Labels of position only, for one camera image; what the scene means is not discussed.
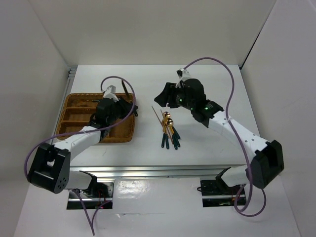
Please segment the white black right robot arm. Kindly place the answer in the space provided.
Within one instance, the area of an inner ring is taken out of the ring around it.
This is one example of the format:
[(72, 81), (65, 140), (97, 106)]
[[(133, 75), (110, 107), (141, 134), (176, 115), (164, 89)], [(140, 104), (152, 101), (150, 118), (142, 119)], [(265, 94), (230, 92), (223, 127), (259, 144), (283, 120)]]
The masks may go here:
[(281, 144), (256, 136), (227, 115), (220, 105), (207, 99), (198, 79), (188, 79), (179, 86), (168, 82), (154, 101), (161, 107), (188, 109), (196, 121), (246, 152), (250, 165), (228, 167), (216, 176), (215, 187), (218, 192), (225, 194), (232, 187), (248, 183), (264, 189), (283, 171)]

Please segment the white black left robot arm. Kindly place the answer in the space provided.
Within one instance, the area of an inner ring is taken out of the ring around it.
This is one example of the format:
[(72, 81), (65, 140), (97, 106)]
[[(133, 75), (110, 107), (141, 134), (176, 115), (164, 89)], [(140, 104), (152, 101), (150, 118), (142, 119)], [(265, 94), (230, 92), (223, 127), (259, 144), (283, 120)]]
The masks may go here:
[(26, 174), (28, 182), (54, 194), (79, 189), (86, 197), (96, 195), (96, 176), (84, 171), (71, 171), (71, 161), (102, 141), (113, 127), (127, 120), (137, 109), (134, 102), (122, 98), (101, 99), (81, 131), (68, 133), (65, 140), (55, 144), (42, 142), (35, 147), (36, 154)]

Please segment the wicker cutlery tray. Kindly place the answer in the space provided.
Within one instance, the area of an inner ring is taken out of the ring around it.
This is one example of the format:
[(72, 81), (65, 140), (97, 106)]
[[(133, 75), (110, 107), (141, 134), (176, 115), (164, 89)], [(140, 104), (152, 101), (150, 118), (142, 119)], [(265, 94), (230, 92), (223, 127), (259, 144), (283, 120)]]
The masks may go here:
[[(101, 99), (102, 93), (71, 93), (67, 96), (56, 134), (78, 132), (86, 126), (91, 115), (95, 112), (97, 102), (92, 100)], [(133, 138), (136, 117), (131, 115), (120, 125), (111, 129), (110, 133), (102, 140), (102, 144), (127, 143)]]

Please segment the aluminium frame rail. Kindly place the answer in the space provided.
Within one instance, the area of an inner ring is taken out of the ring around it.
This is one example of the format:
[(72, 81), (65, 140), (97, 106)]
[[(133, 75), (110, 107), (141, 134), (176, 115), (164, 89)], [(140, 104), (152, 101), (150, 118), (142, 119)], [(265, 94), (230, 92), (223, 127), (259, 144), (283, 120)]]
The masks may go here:
[(73, 166), (71, 171), (91, 173), (99, 178), (174, 178), (213, 177), (228, 165), (167, 165), (167, 166)]

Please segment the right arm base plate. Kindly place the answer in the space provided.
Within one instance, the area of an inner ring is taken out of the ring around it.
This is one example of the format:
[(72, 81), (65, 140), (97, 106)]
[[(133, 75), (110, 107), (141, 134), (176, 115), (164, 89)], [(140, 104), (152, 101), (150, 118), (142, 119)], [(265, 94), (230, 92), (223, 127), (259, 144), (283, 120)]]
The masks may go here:
[(197, 187), (197, 191), (202, 195), (203, 207), (234, 206), (235, 200), (237, 200), (237, 205), (245, 205), (246, 195), (244, 190), (236, 197), (239, 189), (240, 185), (237, 185), (228, 190), (221, 191), (217, 187), (215, 180), (201, 180), (200, 186)]

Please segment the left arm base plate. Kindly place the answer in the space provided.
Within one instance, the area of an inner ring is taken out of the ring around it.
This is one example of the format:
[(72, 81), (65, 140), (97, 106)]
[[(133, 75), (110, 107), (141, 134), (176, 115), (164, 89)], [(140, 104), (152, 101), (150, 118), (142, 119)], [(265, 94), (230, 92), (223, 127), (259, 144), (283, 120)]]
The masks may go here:
[(112, 209), (113, 208), (114, 183), (97, 183), (92, 190), (69, 191), (67, 210), (83, 210), (82, 200), (87, 210)]

